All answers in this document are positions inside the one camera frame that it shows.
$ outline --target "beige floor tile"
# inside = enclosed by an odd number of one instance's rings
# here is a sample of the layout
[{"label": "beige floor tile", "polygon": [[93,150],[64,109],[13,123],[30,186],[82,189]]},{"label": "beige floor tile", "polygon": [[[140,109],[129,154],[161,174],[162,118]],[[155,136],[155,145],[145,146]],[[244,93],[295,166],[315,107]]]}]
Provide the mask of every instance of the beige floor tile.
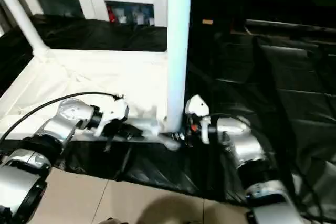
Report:
[{"label": "beige floor tile", "polygon": [[204,201],[204,224],[247,224],[246,209],[215,201]]},{"label": "beige floor tile", "polygon": [[93,221],[109,217],[129,224],[179,224],[203,219],[204,200],[127,182],[110,181]]},{"label": "beige floor tile", "polygon": [[53,169],[29,224],[91,224],[107,180]]}]

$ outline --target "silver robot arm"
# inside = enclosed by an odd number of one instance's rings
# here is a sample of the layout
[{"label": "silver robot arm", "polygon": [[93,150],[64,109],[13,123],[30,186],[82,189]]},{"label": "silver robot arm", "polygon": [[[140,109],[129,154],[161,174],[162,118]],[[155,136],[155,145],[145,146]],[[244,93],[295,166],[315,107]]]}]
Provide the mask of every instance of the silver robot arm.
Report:
[{"label": "silver robot arm", "polygon": [[45,180],[51,168],[76,129],[94,128],[95,137],[114,142],[160,143],[172,151],[180,148],[173,137],[160,134],[156,119],[128,118],[128,112],[123,99],[116,100],[111,111],[104,112],[78,99],[62,101],[56,115],[32,137],[23,139],[0,164],[0,223],[29,221],[47,187]]},{"label": "silver robot arm", "polygon": [[217,143],[230,154],[252,212],[249,223],[304,224],[278,172],[260,141],[253,135],[245,118],[219,118],[211,125],[209,108],[199,96],[194,96],[185,109],[192,131],[201,134],[204,144],[213,135]]},{"label": "silver robot arm", "polygon": [[[118,102],[119,113],[105,116],[105,124],[127,117],[127,105],[122,99]],[[0,223],[26,223],[31,218],[47,187],[45,180],[75,130],[99,128],[102,118],[98,107],[67,99],[53,118],[20,142],[0,165]]]}]

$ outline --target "wire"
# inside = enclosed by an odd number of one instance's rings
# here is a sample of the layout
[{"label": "wire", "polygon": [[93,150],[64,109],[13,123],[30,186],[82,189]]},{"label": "wire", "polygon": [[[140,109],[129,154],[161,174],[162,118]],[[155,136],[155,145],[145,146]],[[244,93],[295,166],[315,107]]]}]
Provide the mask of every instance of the wire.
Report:
[{"label": "wire", "polygon": [[[229,116],[229,117],[231,117],[233,119],[236,119],[236,120],[244,123],[251,130],[254,130],[254,131],[258,132],[259,134],[263,135],[264,137],[266,137],[266,133],[262,129],[259,129],[258,127],[255,127],[253,125],[249,125],[247,122],[245,122],[244,120],[242,120],[239,116],[234,115],[234,114],[230,114],[230,113],[213,113],[213,114],[202,116],[201,118],[213,117],[213,116],[223,116],[223,115],[224,116]],[[310,193],[312,194],[312,198],[313,198],[314,204],[317,206],[317,208],[319,210],[320,219],[318,220],[318,222],[321,223],[321,224],[324,224],[324,212],[323,212],[323,209],[322,209],[322,206],[321,206],[321,202],[320,202],[320,199],[319,199],[318,195],[316,194],[316,192],[314,191],[314,189],[312,188],[312,186],[309,184],[306,175],[301,171],[301,169],[299,168],[299,166],[296,164],[294,158],[289,158],[288,160],[290,160],[292,166],[294,167],[294,169],[297,171],[297,173],[301,177],[303,184],[307,187],[308,191],[310,191]]]},{"label": "wire", "polygon": [[1,137],[0,137],[0,144],[2,144],[2,142],[6,139],[6,137],[8,137],[8,135],[13,131],[13,129],[15,129],[20,123],[22,123],[24,120],[26,120],[28,117],[30,117],[31,115],[33,115],[34,113],[36,113],[37,111],[43,109],[44,107],[47,107],[53,103],[71,98],[71,97],[78,97],[80,95],[87,95],[87,94],[99,94],[99,95],[106,95],[109,97],[113,97],[115,100],[120,99],[121,97],[119,97],[118,95],[115,94],[109,94],[109,93],[104,93],[104,92],[80,92],[80,93],[74,93],[74,94],[69,94],[69,95],[65,95],[64,97],[60,97],[54,100],[51,100],[49,102],[46,102],[42,105],[40,105],[39,107],[33,109],[32,111],[28,112],[27,114],[25,114],[22,118],[20,118],[16,123],[14,123]]}]

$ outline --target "metal rod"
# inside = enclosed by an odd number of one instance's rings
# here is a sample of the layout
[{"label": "metal rod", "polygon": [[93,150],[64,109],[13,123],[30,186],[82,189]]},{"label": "metal rod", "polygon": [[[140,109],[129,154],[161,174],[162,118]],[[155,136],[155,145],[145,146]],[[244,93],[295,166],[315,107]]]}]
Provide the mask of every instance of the metal rod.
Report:
[{"label": "metal rod", "polygon": [[4,0],[9,10],[12,12],[22,32],[26,36],[28,42],[33,48],[33,51],[47,49],[43,43],[34,25],[27,16],[19,0]]},{"label": "metal rod", "polygon": [[168,0],[168,93],[166,130],[169,132],[179,130],[184,110],[190,2],[191,0]]}]

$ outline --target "red object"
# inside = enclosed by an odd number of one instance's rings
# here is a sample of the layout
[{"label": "red object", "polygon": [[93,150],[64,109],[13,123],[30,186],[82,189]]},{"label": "red object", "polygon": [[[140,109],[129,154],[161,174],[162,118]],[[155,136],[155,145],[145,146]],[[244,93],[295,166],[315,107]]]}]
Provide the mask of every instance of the red object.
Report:
[{"label": "red object", "polygon": [[115,23],[115,22],[117,21],[117,17],[116,17],[115,14],[113,13],[111,6],[108,6],[108,7],[107,7],[107,12],[108,12],[108,14],[109,14],[110,22]]},{"label": "red object", "polygon": [[193,124],[193,125],[191,125],[191,129],[192,129],[194,132],[197,132],[198,127],[197,127],[196,124]]}]

